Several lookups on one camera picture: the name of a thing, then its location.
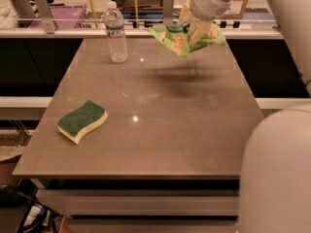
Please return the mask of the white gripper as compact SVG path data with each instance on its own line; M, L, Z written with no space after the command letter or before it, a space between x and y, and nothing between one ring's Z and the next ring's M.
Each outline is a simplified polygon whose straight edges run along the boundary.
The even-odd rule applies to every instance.
M190 46L208 33L212 25L210 19L221 17L230 6L230 2L231 0L187 0L184 3L177 24L190 22L188 32ZM200 19L191 22L194 17Z

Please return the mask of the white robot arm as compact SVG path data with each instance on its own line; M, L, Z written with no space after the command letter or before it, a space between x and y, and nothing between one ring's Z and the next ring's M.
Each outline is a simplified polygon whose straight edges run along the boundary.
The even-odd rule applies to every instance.
M267 0L302 79L311 79L311 0ZM239 233L311 233L308 104L267 117L244 150Z

